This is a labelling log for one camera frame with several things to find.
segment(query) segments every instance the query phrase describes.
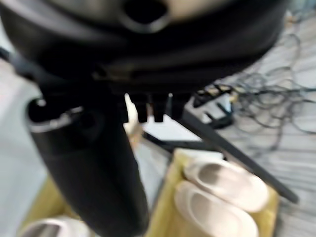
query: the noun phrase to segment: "black plastic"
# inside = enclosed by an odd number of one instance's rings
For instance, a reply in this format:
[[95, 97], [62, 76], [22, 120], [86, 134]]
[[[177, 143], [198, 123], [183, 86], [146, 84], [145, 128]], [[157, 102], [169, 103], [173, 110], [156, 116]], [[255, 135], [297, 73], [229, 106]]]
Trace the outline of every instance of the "black plastic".
[[124, 92], [188, 91], [249, 66], [278, 38], [288, 0], [236, 0], [151, 35], [97, 26], [41, 0], [0, 3], [5, 30], [27, 59], [65, 79], [96, 64]]
[[28, 128], [73, 210], [102, 237], [147, 229], [146, 196], [122, 123], [114, 111], [77, 108], [61, 115], [32, 101]]

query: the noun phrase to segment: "beige slipper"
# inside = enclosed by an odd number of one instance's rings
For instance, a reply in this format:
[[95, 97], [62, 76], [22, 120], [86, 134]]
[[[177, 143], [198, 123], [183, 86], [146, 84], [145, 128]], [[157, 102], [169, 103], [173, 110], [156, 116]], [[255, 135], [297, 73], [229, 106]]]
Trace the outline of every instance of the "beige slipper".
[[248, 213], [188, 181], [177, 186], [175, 204], [185, 219], [212, 237], [258, 237]]
[[261, 211], [269, 200], [267, 185], [245, 169], [216, 158], [197, 158], [184, 168], [188, 180], [246, 212]]
[[91, 232], [84, 222], [60, 216], [31, 223], [19, 237], [91, 237]]

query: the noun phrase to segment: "yellow mat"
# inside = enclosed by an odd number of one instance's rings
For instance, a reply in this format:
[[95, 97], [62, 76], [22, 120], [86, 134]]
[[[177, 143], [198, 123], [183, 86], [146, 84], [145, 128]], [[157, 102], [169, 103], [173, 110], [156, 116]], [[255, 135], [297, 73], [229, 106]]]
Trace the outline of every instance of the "yellow mat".
[[[209, 237], [185, 221], [174, 205], [175, 187], [184, 180], [182, 170], [188, 161], [181, 150], [175, 152], [146, 237]], [[260, 237], [272, 237], [274, 233], [279, 195], [270, 187], [269, 192], [270, 201], [266, 208], [251, 215], [258, 225]]]

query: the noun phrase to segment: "black cable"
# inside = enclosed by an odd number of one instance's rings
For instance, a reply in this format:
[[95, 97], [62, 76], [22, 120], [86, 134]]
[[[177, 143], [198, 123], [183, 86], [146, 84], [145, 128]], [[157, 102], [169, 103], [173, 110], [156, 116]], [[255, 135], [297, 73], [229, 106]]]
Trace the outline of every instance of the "black cable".
[[10, 52], [7, 51], [5, 48], [0, 47], [0, 58], [8, 62], [10, 58]]

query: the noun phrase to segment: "slipper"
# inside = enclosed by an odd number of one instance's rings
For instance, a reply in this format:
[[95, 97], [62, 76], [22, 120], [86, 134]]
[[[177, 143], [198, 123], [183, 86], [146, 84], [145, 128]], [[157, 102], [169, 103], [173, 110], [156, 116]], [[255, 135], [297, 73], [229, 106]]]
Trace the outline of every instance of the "slipper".
[[225, 160], [194, 159], [184, 174], [199, 188], [246, 212], [261, 211], [269, 200], [268, 187], [259, 177]]
[[176, 188], [175, 204], [182, 216], [212, 237], [258, 237], [252, 217], [245, 211], [183, 181]]

